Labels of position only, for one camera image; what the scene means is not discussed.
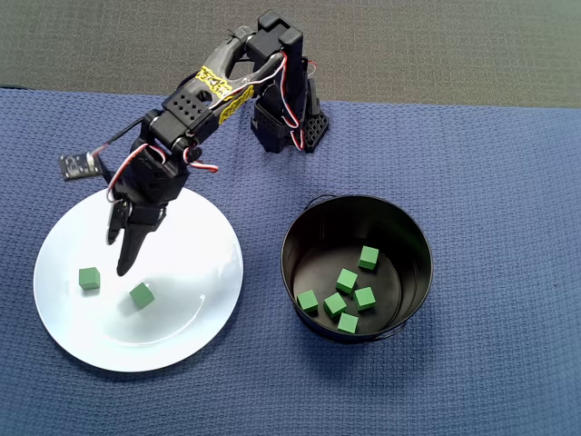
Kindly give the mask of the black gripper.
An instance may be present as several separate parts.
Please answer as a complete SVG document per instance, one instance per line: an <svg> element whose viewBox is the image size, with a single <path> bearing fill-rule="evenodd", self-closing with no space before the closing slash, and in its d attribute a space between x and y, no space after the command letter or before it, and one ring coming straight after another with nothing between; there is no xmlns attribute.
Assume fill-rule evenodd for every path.
<svg viewBox="0 0 581 436"><path fill-rule="evenodd" d="M169 202L178 197L189 177L183 162L162 156L159 148L136 148L112 178L114 202L106 241L113 244L123 229L118 276L133 267L146 236L155 231Z"/></svg>

